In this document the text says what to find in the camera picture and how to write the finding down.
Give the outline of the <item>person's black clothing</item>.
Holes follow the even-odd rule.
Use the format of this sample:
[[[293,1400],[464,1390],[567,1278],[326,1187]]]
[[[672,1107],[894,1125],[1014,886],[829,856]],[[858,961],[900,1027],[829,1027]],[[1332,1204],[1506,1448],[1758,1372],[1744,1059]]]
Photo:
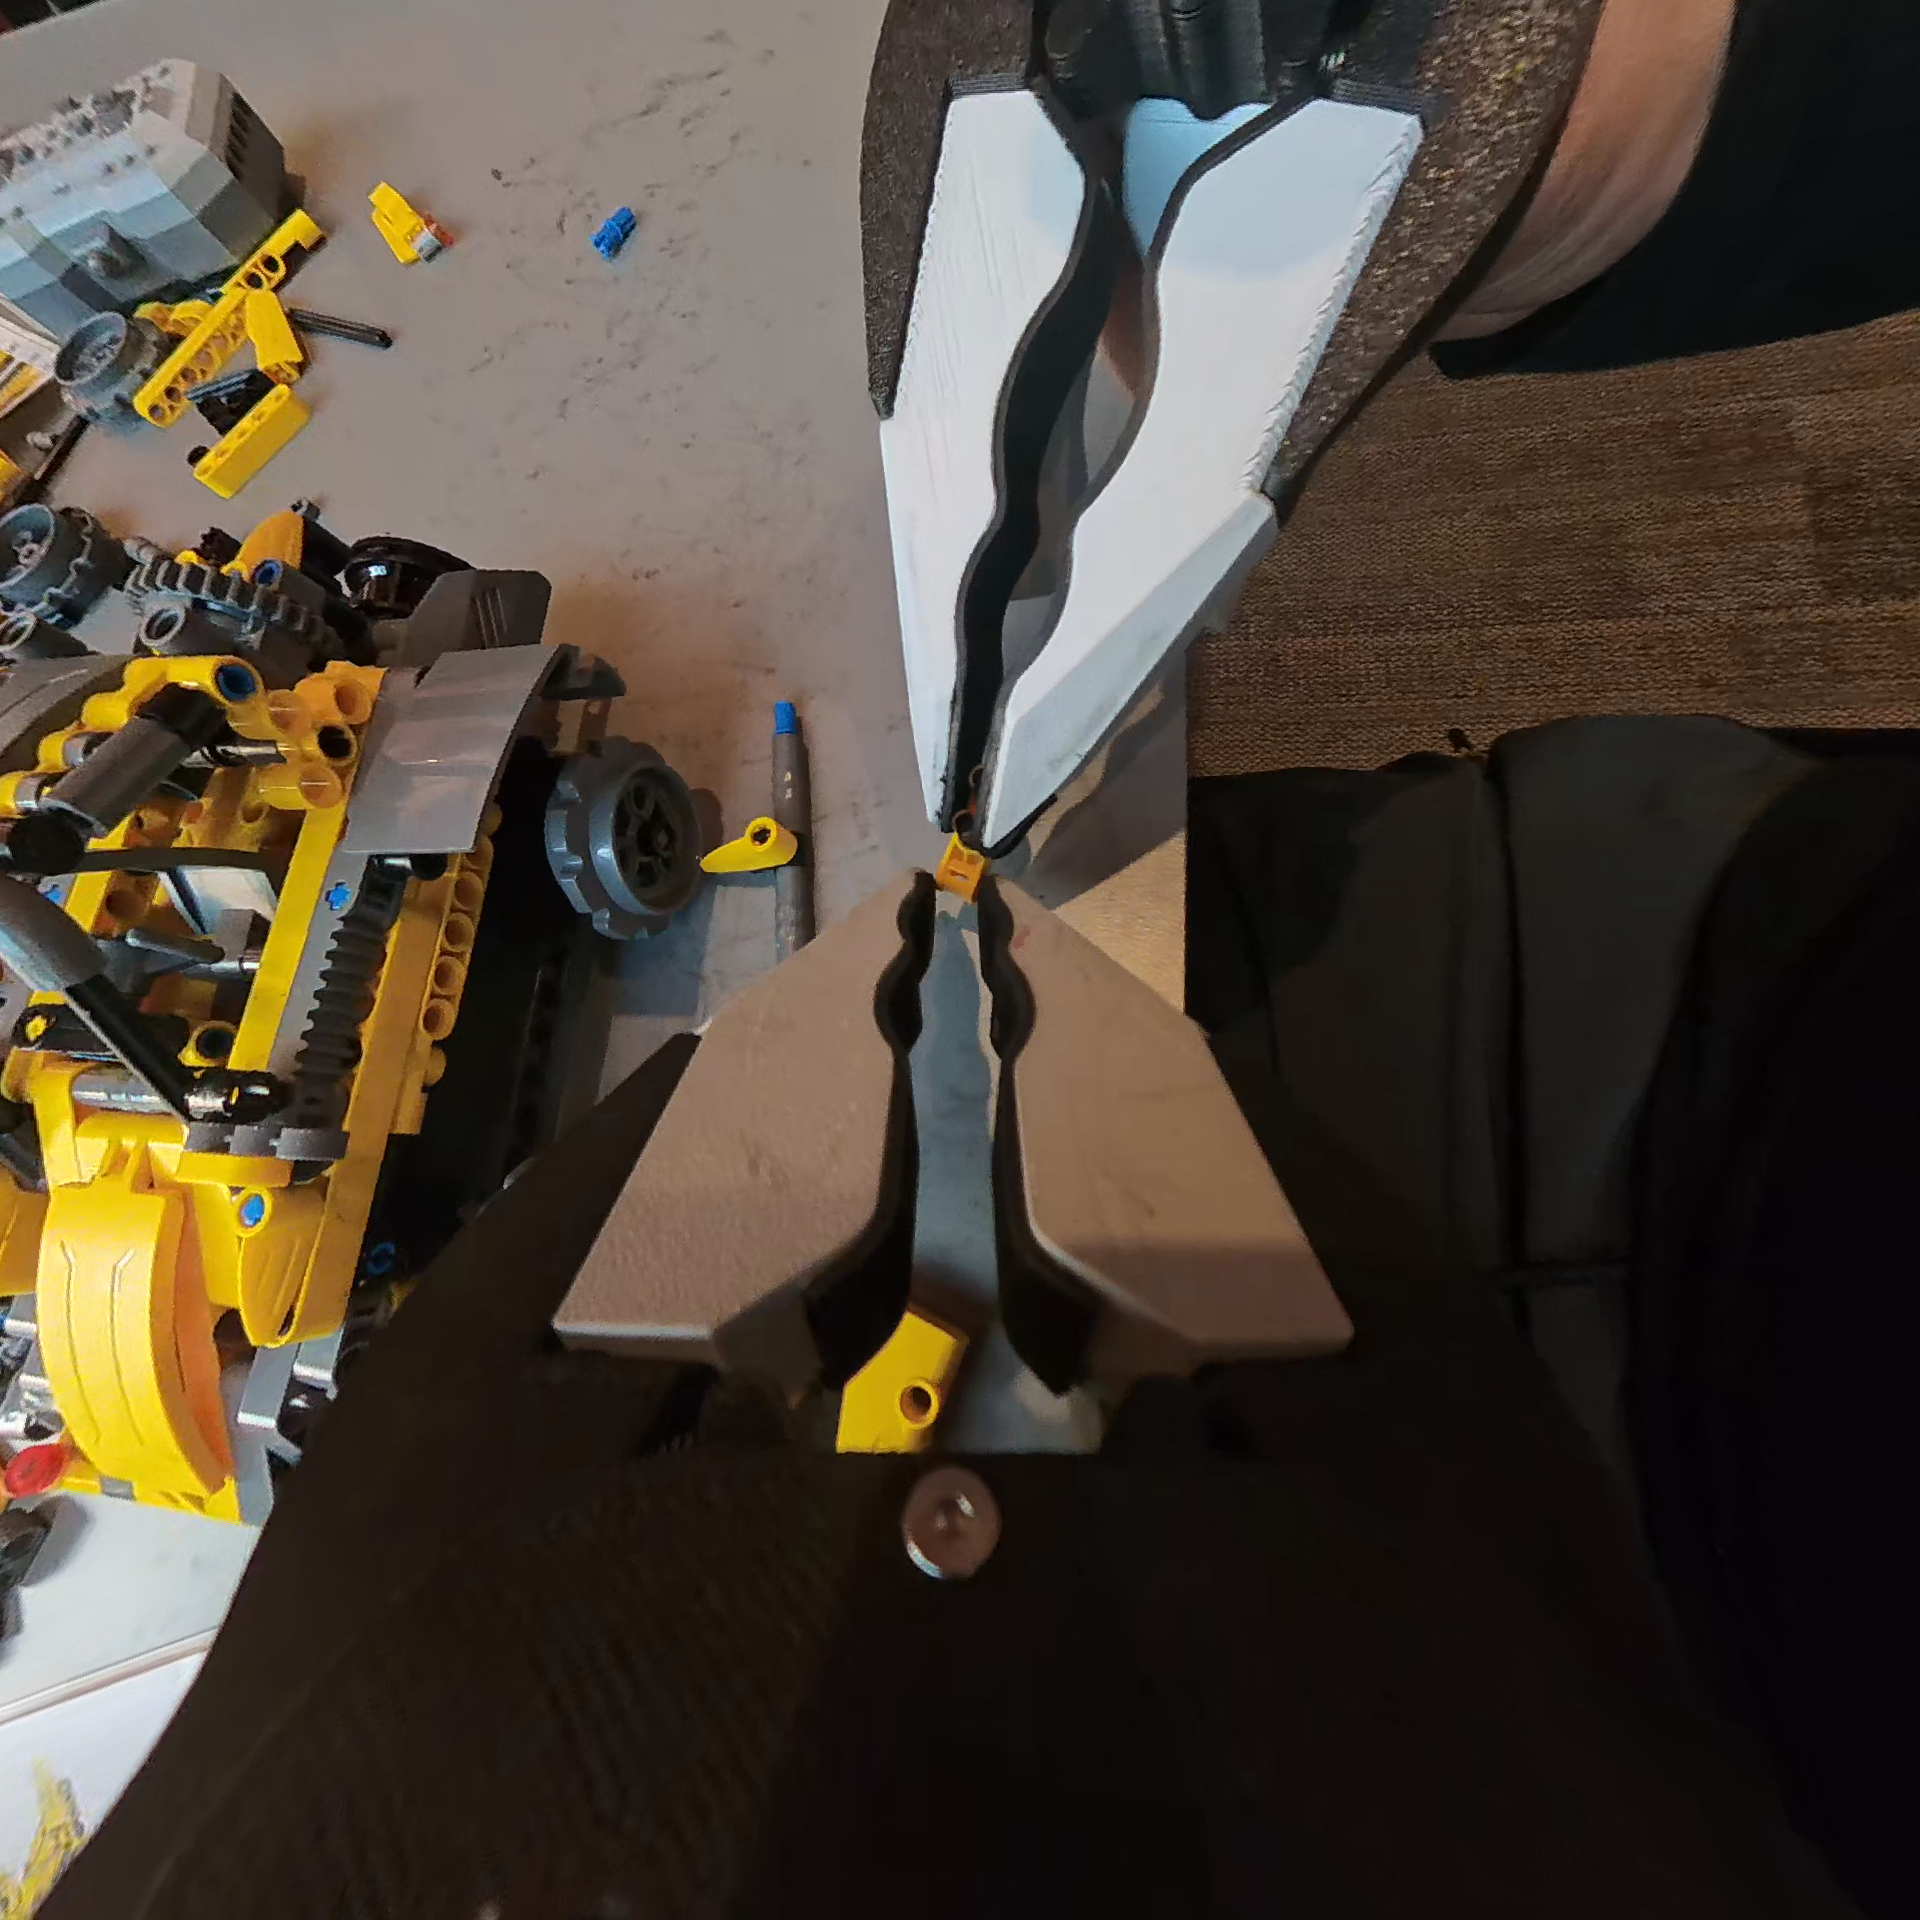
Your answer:
[[[1914,731],[1189,781],[1189,1016],[1333,1278],[1478,1272],[1868,1912],[1914,1912]]]

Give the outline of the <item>long yellow beam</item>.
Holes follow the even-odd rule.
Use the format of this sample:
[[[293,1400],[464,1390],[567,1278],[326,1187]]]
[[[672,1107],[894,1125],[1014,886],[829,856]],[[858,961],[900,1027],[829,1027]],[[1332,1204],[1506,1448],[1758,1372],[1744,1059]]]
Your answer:
[[[131,303],[169,331],[169,357],[152,380],[131,394],[142,426],[173,426],[202,380],[214,380],[251,339],[242,339],[242,295],[276,295],[307,249],[323,249],[326,228],[293,210],[214,300],[146,300]]]

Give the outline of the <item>person's right forearm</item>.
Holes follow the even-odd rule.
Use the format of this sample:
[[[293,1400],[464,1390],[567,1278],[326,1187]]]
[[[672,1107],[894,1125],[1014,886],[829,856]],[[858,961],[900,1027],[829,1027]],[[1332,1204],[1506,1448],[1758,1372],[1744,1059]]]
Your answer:
[[[1920,303],[1914,0],[1609,0],[1439,377],[1645,370]]]

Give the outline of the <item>yellow liftarm brick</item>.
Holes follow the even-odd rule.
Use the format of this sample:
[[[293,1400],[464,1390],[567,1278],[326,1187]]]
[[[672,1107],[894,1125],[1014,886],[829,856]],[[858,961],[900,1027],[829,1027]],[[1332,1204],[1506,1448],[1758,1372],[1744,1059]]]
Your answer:
[[[923,1454],[960,1372],[964,1329],[908,1311],[887,1351],[842,1386],[835,1454]]]

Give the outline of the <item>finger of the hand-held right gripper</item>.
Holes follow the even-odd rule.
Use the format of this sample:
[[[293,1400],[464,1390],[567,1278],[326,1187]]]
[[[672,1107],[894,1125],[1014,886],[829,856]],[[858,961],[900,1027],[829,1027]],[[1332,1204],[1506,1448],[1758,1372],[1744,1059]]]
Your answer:
[[[1422,111],[1312,100],[1174,181],[1141,268],[1150,377],[1075,514],[1050,630],[993,708],[980,840],[1014,840],[1275,549],[1264,471],[1422,141]]]
[[[894,414],[874,426],[923,816],[985,825],[1000,624],[1046,541],[1046,449],[1096,370],[1121,205],[1050,90],[960,90],[938,127]]]

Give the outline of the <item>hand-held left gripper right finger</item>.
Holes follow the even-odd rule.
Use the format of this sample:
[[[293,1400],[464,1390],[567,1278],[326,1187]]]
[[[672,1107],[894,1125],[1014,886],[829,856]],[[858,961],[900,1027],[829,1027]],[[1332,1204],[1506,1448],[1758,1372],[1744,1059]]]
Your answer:
[[[993,1311],[1046,1390],[1346,1354],[1202,1027],[1025,886],[976,889],[993,1043]]]

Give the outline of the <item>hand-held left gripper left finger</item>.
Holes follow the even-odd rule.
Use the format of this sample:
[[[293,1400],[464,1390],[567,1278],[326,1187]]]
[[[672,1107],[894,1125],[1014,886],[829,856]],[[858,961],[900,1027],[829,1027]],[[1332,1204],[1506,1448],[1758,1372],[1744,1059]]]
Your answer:
[[[923,969],[933,875],[908,871],[712,1016],[547,1322],[570,1351],[835,1390],[894,1342]]]

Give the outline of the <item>grey gear hub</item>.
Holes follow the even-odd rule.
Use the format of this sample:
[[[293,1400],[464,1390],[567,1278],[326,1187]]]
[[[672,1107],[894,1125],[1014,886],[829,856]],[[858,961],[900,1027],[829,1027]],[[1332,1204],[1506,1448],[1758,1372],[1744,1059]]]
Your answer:
[[[90,310],[61,345],[57,345],[57,392],[61,412],[102,426],[131,414],[131,394],[152,380],[169,357],[169,331],[142,310]]]

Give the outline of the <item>grey battery box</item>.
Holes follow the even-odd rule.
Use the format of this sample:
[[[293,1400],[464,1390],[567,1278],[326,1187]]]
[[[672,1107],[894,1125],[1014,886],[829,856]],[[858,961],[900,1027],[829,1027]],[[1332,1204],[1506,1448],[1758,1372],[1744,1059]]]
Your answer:
[[[0,141],[0,300],[72,331],[232,280],[293,205],[276,129],[225,69],[146,65]]]

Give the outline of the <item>yellow toy vehicle model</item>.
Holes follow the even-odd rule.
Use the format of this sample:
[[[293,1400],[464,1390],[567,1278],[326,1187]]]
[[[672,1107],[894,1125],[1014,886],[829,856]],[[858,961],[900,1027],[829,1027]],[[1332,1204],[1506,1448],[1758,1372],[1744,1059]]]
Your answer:
[[[686,781],[541,570],[8,514],[8,1454],[265,1526],[409,1278],[600,1090]]]

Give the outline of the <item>short yellow beam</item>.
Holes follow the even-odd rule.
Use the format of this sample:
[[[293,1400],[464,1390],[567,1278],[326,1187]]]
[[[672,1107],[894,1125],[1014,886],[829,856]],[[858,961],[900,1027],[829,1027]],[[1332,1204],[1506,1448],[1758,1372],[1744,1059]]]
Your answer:
[[[307,394],[276,380],[191,465],[214,499],[236,499],[307,426],[313,426]]]

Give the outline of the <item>instruction booklet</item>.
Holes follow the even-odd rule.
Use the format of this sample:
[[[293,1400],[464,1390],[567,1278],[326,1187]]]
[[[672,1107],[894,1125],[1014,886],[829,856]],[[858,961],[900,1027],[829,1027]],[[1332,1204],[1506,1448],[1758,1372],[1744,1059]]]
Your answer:
[[[28,1920],[113,1816],[214,1635],[50,1681],[0,1711],[0,1912]]]

